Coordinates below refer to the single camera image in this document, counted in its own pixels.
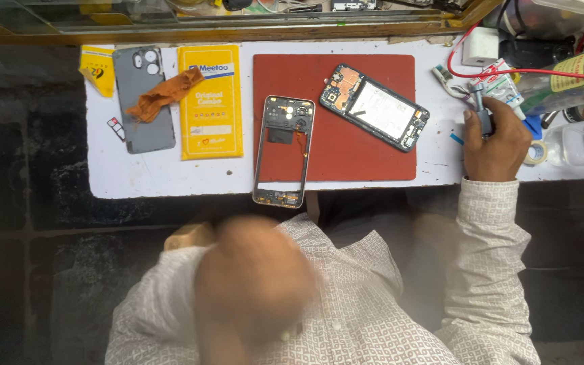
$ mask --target red mat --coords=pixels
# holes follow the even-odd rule
[[[365,132],[319,103],[337,64],[345,63],[415,102],[414,58],[397,54],[254,55],[254,165],[263,105],[268,95],[316,104],[307,181],[413,180],[416,147],[404,153]],[[300,180],[303,158],[296,135],[291,145],[268,143],[259,181]]]

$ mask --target shirt sleeve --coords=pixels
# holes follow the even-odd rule
[[[518,181],[461,183],[446,319],[435,334],[462,364],[540,364],[517,273],[531,236],[515,224]]]
[[[208,248],[161,253],[114,309],[105,364],[195,364],[193,280]]]

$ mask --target red wire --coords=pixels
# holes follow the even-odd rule
[[[582,52],[583,48],[584,48],[584,34],[580,38],[580,40],[578,41],[578,46],[576,46],[576,53],[575,54],[579,54],[580,52]]]
[[[450,56],[448,57],[448,70],[450,71],[450,73],[452,75],[454,75],[456,77],[465,77],[465,78],[468,78],[468,79],[473,79],[475,77],[486,77],[486,76],[493,76],[493,75],[503,75],[505,73],[524,72],[524,73],[546,73],[548,75],[558,75],[558,76],[573,77],[574,79],[584,79],[584,74],[582,74],[582,73],[569,73],[569,72],[560,72],[560,71],[553,71],[553,70],[540,70],[538,68],[518,68],[518,69],[515,69],[515,70],[501,70],[501,71],[493,71],[493,72],[486,72],[486,73],[476,73],[474,75],[467,75],[467,74],[464,74],[464,73],[458,73],[458,72],[454,71],[452,69],[452,57],[454,56],[454,53],[459,48],[459,46],[461,45],[461,43],[463,43],[463,41],[465,40],[465,38],[467,38],[470,35],[470,33],[472,33],[472,31],[481,22],[482,21],[479,20],[477,23],[475,23],[468,30],[468,32],[463,35],[463,38],[461,38],[461,40],[459,40],[459,42],[456,44],[456,46],[454,46],[454,49],[452,49],[452,52],[450,53]]]

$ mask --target white workbench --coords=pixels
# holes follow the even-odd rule
[[[462,146],[450,133],[463,138],[465,104],[450,97],[430,69],[444,64],[452,48],[430,45],[424,40],[389,45],[374,42],[244,42],[240,44],[240,85],[243,117],[244,156],[231,159],[181,160],[181,132],[178,103],[171,105],[176,146],[173,149],[129,154],[106,124],[121,120],[116,86],[111,99],[102,97],[85,81],[87,95],[87,143],[90,187],[96,197],[160,197],[201,194],[248,193],[254,184],[253,56],[255,54],[411,54],[416,60],[416,103],[430,111],[430,120],[417,145],[417,175],[404,181],[310,181],[307,190],[371,187],[416,187],[459,183],[463,169]],[[166,78],[177,74],[176,48],[162,48]],[[298,72],[303,72],[299,65]],[[458,70],[479,68],[458,66]],[[560,113],[554,125],[566,123]],[[584,166],[560,169],[543,162],[522,165],[522,181],[584,178]]]

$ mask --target white box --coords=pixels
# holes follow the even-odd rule
[[[499,31],[475,28],[463,43],[462,64],[485,67],[499,58]]]

